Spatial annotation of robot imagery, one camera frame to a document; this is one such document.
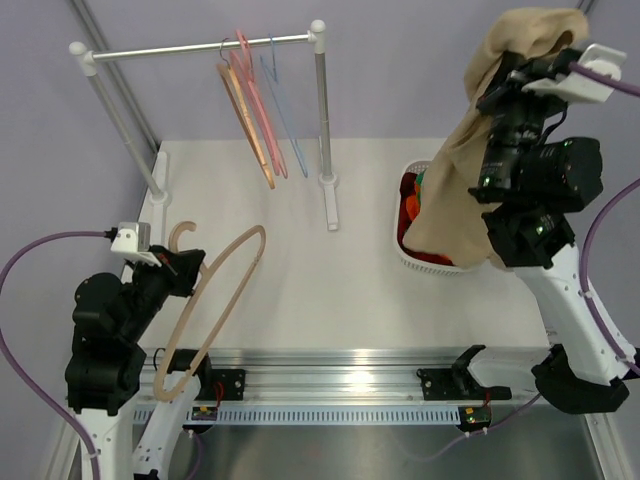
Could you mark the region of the beige wooden hanger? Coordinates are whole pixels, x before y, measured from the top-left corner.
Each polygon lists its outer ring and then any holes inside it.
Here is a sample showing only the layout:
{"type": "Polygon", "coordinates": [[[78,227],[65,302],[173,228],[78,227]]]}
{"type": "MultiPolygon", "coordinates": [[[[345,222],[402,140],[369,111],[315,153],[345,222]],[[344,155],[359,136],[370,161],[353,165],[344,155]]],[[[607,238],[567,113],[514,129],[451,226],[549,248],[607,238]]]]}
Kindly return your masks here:
{"type": "Polygon", "coordinates": [[[153,395],[156,400],[170,403],[176,400],[179,394],[186,391],[187,384],[196,375],[201,364],[205,362],[206,355],[254,276],[263,258],[266,244],[265,227],[260,224],[253,225],[231,241],[213,260],[203,261],[196,269],[197,283],[194,292],[182,308],[165,346],[164,357],[155,373],[153,395]],[[171,380],[169,378],[170,366],[173,361],[178,359],[178,348],[183,345],[182,339],[193,315],[202,306],[205,298],[213,294],[213,289],[222,285],[222,275],[229,271],[229,261],[232,257],[251,242],[256,244],[256,249],[250,255],[246,269],[242,273],[236,273],[232,276],[236,283],[226,289],[226,304],[218,309],[217,319],[207,328],[207,333],[201,340],[200,347],[187,361],[186,370],[180,373],[176,380],[171,380]]]}

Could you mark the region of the beige t shirt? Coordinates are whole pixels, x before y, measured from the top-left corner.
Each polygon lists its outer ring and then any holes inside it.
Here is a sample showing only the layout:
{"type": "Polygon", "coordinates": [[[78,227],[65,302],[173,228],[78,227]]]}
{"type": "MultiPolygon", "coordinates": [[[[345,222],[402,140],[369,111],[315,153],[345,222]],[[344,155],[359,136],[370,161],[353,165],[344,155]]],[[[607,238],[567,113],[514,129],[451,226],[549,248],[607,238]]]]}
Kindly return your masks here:
{"type": "Polygon", "coordinates": [[[476,109],[500,66],[503,54],[526,59],[555,56],[589,35],[587,17],[575,8],[517,8],[504,12],[477,47],[464,74],[469,108],[426,169],[419,214],[402,237],[404,248],[447,257],[470,269],[490,261],[506,266],[494,252],[481,214],[495,204],[480,204],[468,192],[477,185],[490,119],[476,109]]]}

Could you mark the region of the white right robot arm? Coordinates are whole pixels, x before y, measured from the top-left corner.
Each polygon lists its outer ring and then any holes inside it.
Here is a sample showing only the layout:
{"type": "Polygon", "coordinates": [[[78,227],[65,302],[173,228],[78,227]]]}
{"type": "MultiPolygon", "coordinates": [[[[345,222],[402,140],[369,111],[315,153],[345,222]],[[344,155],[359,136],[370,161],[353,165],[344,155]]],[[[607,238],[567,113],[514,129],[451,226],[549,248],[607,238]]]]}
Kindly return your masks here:
{"type": "Polygon", "coordinates": [[[610,413],[628,398],[639,352],[608,315],[587,274],[568,215],[603,190],[598,140],[550,142],[573,103],[600,104],[623,89],[622,51],[600,44],[566,48],[552,59],[506,53],[477,100],[491,126],[470,194],[494,251],[533,293],[557,342],[530,352],[467,349],[452,384],[464,397],[508,388],[537,392],[567,414],[610,413]]]}

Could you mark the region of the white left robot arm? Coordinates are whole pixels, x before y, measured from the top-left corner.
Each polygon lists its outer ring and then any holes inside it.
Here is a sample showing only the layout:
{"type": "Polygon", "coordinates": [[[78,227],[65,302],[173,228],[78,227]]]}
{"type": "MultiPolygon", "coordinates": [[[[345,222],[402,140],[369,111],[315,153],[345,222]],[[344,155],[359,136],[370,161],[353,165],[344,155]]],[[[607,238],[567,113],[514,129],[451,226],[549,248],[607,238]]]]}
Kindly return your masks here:
{"type": "Polygon", "coordinates": [[[110,273],[91,276],[75,292],[72,357],[65,371],[67,401],[84,429],[83,470],[100,479],[165,479],[195,399],[214,387],[210,361],[190,365],[174,400],[155,407],[139,442],[133,420],[147,354],[139,340],[171,297],[189,297],[205,253],[172,253],[153,246],[156,264],[139,261],[130,282],[110,273]]]}

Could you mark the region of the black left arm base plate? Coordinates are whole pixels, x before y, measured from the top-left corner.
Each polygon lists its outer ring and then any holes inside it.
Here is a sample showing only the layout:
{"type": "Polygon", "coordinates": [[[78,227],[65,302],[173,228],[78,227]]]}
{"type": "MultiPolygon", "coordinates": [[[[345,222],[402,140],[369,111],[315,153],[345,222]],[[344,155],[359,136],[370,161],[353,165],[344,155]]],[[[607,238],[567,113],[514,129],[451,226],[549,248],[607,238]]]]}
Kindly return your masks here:
{"type": "Polygon", "coordinates": [[[201,401],[243,401],[246,384],[244,369],[213,369],[201,378],[201,401]]]}

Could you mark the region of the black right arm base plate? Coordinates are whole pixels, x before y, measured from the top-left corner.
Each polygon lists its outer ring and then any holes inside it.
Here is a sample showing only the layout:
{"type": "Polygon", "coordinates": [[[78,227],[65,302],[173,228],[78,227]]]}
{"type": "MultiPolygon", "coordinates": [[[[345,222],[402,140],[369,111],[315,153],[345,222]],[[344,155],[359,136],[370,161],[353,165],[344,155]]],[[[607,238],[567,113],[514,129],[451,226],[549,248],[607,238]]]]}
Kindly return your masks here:
{"type": "Polygon", "coordinates": [[[423,399],[429,401],[510,400],[508,387],[483,387],[469,373],[453,368],[421,368],[416,371],[423,399]]]}

